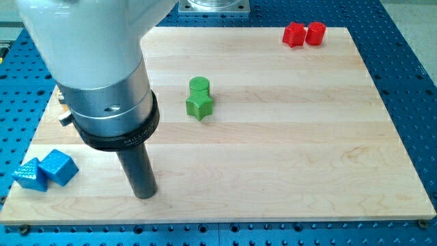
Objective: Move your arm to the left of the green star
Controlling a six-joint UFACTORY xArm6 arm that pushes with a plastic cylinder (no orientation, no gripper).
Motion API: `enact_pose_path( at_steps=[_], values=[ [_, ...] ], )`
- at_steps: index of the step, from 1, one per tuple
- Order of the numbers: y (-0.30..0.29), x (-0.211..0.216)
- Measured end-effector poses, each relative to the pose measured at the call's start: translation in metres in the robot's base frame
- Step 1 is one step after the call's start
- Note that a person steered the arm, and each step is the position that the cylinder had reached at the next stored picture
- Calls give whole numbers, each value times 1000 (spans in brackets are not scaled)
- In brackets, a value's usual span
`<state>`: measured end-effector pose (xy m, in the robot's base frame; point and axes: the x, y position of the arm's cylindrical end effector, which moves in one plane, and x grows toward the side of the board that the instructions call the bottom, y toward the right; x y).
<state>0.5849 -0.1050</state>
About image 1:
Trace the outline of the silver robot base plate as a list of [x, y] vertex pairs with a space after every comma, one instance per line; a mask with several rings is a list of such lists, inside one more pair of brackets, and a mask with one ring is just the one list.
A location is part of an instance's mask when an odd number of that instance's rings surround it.
[[192, 13], [249, 13], [249, 0], [179, 0], [178, 12]]

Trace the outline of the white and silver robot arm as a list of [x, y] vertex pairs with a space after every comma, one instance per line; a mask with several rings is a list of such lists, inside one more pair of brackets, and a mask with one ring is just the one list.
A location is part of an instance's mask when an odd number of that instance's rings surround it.
[[176, 0], [17, 0], [74, 120], [99, 137], [129, 133], [152, 110], [141, 38]]

